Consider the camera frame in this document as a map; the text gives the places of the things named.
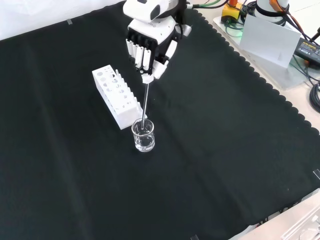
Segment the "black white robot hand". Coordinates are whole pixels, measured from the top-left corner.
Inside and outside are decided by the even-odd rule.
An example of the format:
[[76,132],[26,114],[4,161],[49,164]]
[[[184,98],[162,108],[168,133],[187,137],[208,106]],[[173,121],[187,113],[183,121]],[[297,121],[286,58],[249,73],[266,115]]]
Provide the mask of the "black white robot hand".
[[192,27],[178,24],[173,17],[155,19],[149,23],[133,19],[125,39],[127,51],[143,84],[161,78],[174,56],[178,42],[188,37]]

